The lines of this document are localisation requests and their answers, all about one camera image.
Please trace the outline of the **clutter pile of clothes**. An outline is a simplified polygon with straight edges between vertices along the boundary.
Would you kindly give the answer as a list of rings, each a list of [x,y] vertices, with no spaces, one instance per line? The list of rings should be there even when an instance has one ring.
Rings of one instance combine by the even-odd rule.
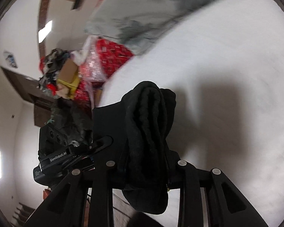
[[[66,62],[70,58],[70,53],[59,48],[53,49],[50,54],[43,57],[39,63],[39,70],[42,73],[38,80],[38,88],[47,96],[57,97],[58,75]]]

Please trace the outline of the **dark green garment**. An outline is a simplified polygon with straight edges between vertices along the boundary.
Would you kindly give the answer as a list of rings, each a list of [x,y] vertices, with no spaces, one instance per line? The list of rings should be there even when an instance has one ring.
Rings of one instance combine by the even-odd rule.
[[[58,98],[52,106],[50,122],[65,134],[68,141],[90,144],[93,136],[92,109],[72,100]]]

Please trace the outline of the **wall poster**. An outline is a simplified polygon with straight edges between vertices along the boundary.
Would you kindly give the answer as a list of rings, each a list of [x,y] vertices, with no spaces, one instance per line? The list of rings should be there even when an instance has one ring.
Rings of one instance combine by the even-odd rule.
[[[18,68],[13,53],[8,52],[8,51],[4,51],[3,55],[4,55],[4,58],[5,58],[6,62],[7,62],[7,64],[8,64],[10,67],[16,68],[16,69]]]

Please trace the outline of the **white quilted bedspread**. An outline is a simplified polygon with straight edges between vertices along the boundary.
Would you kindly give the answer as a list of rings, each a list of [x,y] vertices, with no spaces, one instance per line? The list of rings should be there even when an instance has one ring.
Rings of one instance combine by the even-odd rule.
[[[100,105],[149,80],[176,94],[170,149],[221,169],[269,226],[284,219],[284,13],[218,0],[189,15],[105,84]]]

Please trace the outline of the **red patterned bedsheet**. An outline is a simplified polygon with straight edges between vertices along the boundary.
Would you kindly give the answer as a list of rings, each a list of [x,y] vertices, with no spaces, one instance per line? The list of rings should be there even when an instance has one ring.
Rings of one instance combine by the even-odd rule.
[[[125,46],[101,37],[97,37],[96,52],[107,80],[133,56]],[[86,82],[80,75],[79,77],[80,83],[74,100],[87,106],[98,105],[102,87],[107,80],[105,82]]]

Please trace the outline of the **cardboard box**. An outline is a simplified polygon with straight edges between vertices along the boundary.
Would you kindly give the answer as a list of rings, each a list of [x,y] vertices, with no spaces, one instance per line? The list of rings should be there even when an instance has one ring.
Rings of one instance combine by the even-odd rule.
[[[79,86],[78,66],[68,58],[61,68],[56,80],[56,94],[65,99],[74,99],[75,92]]]

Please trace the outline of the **clear plastic bag red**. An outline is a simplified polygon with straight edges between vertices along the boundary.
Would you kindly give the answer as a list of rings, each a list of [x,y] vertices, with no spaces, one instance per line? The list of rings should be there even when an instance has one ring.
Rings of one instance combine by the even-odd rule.
[[[86,82],[107,80],[96,52],[96,41],[97,37],[89,35],[80,50],[71,52],[71,59],[79,67],[79,75]]]

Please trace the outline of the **grey floral pillow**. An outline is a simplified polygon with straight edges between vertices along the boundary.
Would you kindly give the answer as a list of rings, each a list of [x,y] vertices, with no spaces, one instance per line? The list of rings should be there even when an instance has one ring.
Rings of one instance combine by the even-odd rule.
[[[212,1],[102,0],[88,19],[85,32],[141,55],[185,16]]]

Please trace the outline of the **black pants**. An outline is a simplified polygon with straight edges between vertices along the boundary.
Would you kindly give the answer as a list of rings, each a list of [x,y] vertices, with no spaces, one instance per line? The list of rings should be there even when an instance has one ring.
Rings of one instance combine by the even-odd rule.
[[[114,161],[113,187],[137,211],[159,215],[168,205],[169,148],[176,95],[150,81],[140,82],[121,101],[93,110],[93,138],[109,141],[93,158],[96,168]]]

